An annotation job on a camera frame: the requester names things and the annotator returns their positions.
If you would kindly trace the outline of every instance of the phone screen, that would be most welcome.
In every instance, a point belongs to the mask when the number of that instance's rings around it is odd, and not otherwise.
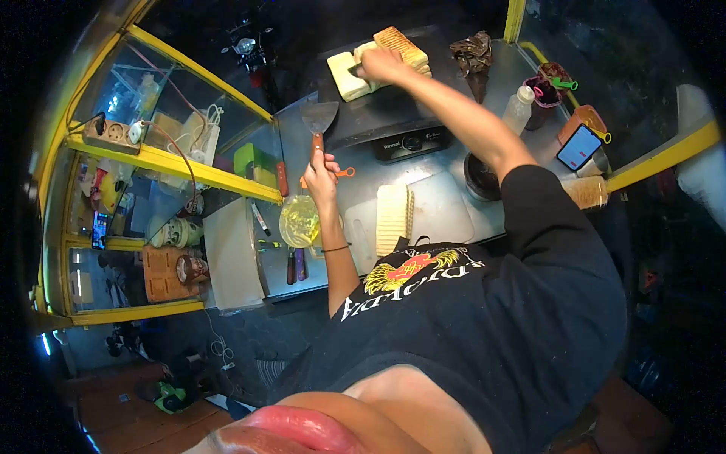
[[[562,150],[557,153],[557,159],[570,170],[579,170],[602,144],[595,133],[590,131],[590,128],[581,124]]]
[[[96,213],[93,216],[93,233],[91,234],[91,247],[93,249],[106,249],[106,230],[108,228],[109,216]]]

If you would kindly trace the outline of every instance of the white cutting board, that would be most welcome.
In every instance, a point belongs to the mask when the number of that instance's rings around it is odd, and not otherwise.
[[[219,309],[256,307],[264,292],[248,221],[247,198],[240,197],[203,220],[209,276]]]
[[[466,243],[474,236],[474,226],[461,198],[461,191],[449,172],[441,172],[409,185],[414,194],[411,244],[427,235],[432,243]],[[376,199],[348,208],[345,234],[351,244],[358,274],[368,274],[375,266]]]

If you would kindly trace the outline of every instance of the stove knob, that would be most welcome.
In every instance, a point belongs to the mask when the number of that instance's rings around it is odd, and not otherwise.
[[[408,151],[418,151],[423,148],[423,142],[416,136],[404,137],[401,141],[401,145]]]

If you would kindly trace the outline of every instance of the dark background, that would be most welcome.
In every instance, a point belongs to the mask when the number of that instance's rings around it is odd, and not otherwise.
[[[174,4],[178,14],[185,20],[194,15],[186,12],[195,5],[208,3],[197,1],[164,2]],[[275,7],[282,11],[279,28],[284,30],[283,45],[280,48],[282,68],[297,75],[299,68],[309,55],[326,49],[319,49],[318,42],[336,42],[340,45],[358,41],[388,25],[391,17],[413,17],[412,22],[426,21],[435,17],[449,2],[424,1],[346,1],[300,0],[278,1]],[[465,27],[487,29],[497,38],[503,32],[506,15],[506,1],[462,1],[460,6],[468,16],[460,17]],[[25,329],[20,311],[21,301],[27,301],[27,291],[21,284],[18,272],[24,267],[36,267],[33,259],[21,252],[22,245],[28,245],[32,238],[32,226],[23,221],[20,207],[20,185],[25,177],[30,155],[29,124],[36,111],[36,103],[43,91],[54,83],[54,68],[62,65],[62,56],[77,39],[83,27],[96,12],[99,1],[70,0],[65,2],[7,2],[0,9],[2,17],[2,64],[3,74],[2,113],[3,147],[2,162],[2,245],[0,276],[2,288],[2,317],[0,326],[0,451],[10,452],[81,452],[85,447],[80,434],[73,428],[70,416],[61,410],[52,388],[44,379],[43,371],[36,362],[34,339]],[[685,49],[690,53],[691,63],[705,82],[705,89],[711,96],[719,124],[723,127],[726,113],[726,87],[723,75],[726,73],[723,52],[725,40],[723,24],[726,12],[719,1],[652,1],[664,19],[671,25]],[[188,46],[202,49],[193,33],[180,33],[170,40],[173,46]],[[282,78],[281,91],[285,99],[304,90],[302,77]],[[681,249],[692,248],[687,240],[704,241],[722,239],[722,236],[682,236]],[[647,248],[646,240],[634,235],[634,249]],[[711,262],[708,269],[714,275],[723,276],[722,261]],[[723,301],[723,293],[716,296]],[[722,329],[708,331],[693,343],[681,344],[685,357],[695,358],[692,370],[684,370],[695,385],[692,394],[672,399],[680,403],[678,411],[688,412],[691,418],[689,433],[681,434],[675,440],[678,444],[673,452],[716,452],[724,447],[725,400],[723,381],[723,338]]]

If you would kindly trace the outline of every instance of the plastic bottle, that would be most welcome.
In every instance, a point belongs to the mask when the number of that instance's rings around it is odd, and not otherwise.
[[[514,134],[520,135],[524,130],[524,126],[532,116],[532,102],[534,101],[534,92],[528,86],[521,86],[517,89],[517,93],[509,98],[507,109],[502,115],[502,121],[514,131]]]

